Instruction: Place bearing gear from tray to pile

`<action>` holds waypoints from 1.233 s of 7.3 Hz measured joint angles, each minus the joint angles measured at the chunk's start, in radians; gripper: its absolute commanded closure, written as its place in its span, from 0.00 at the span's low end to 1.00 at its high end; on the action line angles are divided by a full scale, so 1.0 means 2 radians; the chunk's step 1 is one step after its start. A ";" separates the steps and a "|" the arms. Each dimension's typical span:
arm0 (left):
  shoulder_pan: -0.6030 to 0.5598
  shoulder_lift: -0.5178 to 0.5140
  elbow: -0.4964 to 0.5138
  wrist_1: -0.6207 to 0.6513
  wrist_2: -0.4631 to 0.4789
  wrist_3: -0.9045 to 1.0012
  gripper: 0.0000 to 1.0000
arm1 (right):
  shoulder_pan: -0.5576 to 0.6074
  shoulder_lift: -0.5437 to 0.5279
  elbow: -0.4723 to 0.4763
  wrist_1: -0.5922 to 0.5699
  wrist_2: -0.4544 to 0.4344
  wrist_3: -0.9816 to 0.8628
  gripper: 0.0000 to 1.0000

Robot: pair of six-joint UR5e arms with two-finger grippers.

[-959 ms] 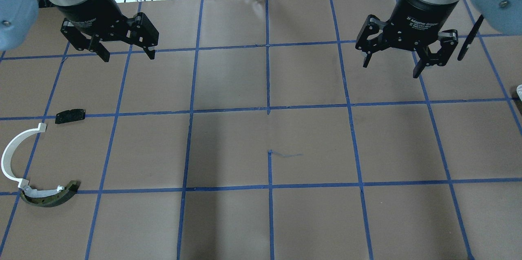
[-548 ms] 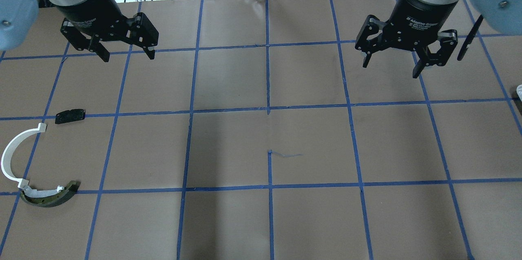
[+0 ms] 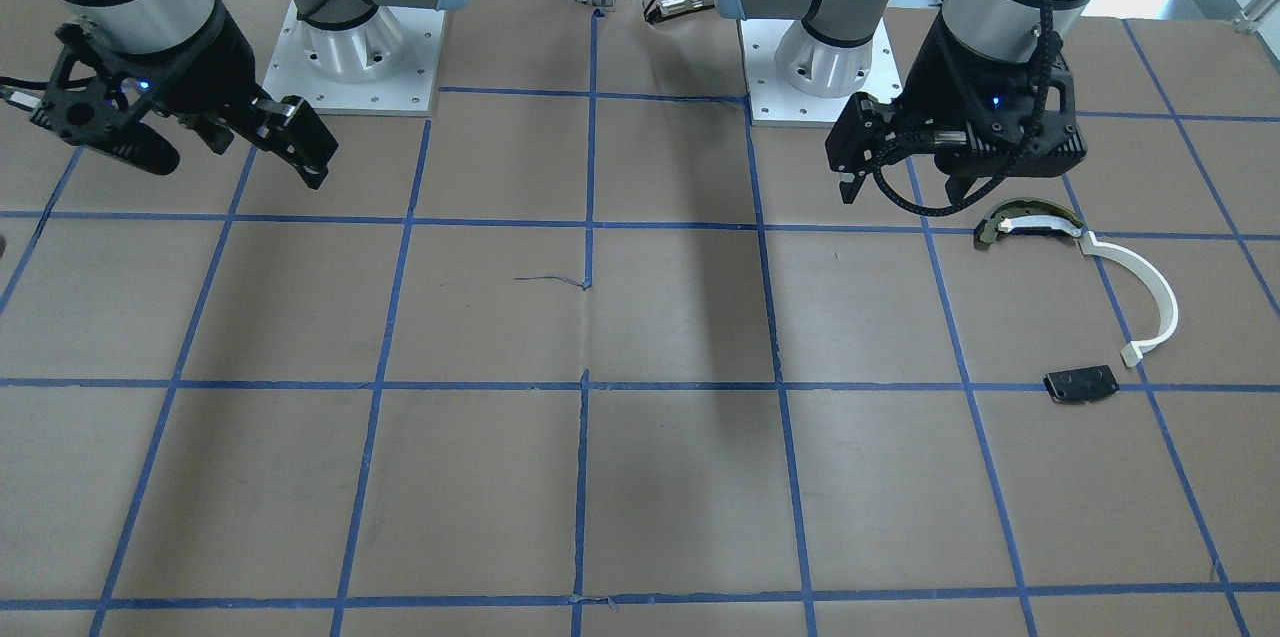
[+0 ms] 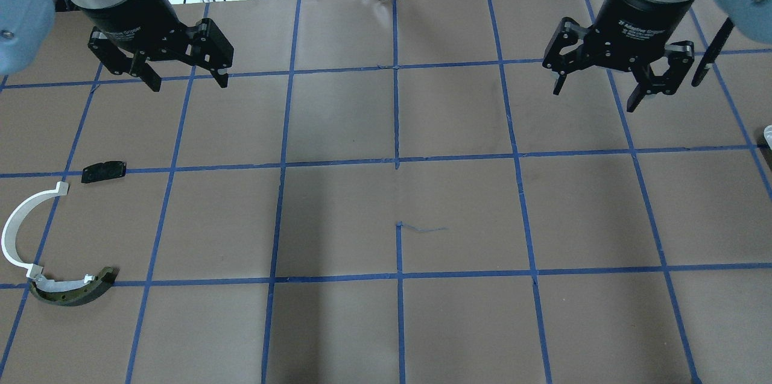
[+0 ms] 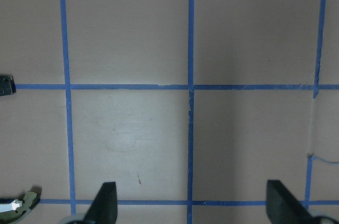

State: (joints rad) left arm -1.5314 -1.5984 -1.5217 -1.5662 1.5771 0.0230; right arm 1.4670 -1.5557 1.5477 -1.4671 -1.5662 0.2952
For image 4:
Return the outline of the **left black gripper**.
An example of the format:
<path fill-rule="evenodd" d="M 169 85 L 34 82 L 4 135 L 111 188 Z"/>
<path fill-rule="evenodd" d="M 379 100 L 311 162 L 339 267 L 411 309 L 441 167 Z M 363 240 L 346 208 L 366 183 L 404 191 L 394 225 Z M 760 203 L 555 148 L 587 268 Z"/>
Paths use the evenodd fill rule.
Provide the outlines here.
<path fill-rule="evenodd" d="M 94 24 L 88 47 L 108 71 L 133 71 L 157 93 L 162 77 L 151 63 L 179 61 L 210 71 L 220 88 L 228 87 L 235 50 L 213 19 L 204 17 L 188 26 L 168 0 L 80 8 Z"/>

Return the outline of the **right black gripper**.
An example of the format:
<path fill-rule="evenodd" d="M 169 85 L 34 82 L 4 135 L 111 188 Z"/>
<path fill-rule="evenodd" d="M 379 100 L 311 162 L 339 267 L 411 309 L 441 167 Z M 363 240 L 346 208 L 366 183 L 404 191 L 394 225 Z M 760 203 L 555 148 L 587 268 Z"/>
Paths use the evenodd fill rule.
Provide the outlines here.
<path fill-rule="evenodd" d="M 552 93 L 562 92 L 568 74 L 601 66 L 634 75 L 638 85 L 626 103 L 630 114 L 648 95 L 675 95 L 694 63 L 694 44 L 668 40 L 692 3 L 604 0 L 589 27 L 563 18 L 542 62 L 555 78 Z"/>

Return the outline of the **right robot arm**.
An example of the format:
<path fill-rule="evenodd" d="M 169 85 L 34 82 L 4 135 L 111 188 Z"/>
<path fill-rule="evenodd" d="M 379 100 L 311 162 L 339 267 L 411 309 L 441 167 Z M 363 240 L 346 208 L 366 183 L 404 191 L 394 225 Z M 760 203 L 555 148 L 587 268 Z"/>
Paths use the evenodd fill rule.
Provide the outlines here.
<path fill-rule="evenodd" d="M 692 41 L 671 42 L 695 0 L 604 0 L 589 27 L 563 18 L 552 35 L 542 65 L 556 77 L 559 95 L 567 76 L 591 66 L 628 72 L 636 87 L 626 109 L 634 112 L 646 96 L 675 95 L 695 61 Z M 770 43 L 770 0 L 714 0 L 726 21 L 692 77 L 700 85 L 733 30 L 758 43 Z"/>

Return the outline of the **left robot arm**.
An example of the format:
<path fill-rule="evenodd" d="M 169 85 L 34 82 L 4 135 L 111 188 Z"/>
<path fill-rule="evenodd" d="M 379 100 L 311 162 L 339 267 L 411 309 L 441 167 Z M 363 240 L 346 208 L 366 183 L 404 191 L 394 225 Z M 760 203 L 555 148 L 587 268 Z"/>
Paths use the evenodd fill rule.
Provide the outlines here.
<path fill-rule="evenodd" d="M 2 75 L 25 70 L 49 35 L 58 0 L 1 0 Z M 159 91 L 157 61 L 179 61 L 208 70 L 228 86 L 234 47 L 209 18 L 193 26 L 180 21 L 169 0 L 69 0 L 92 22 L 87 43 L 114 75 L 137 77 Z"/>

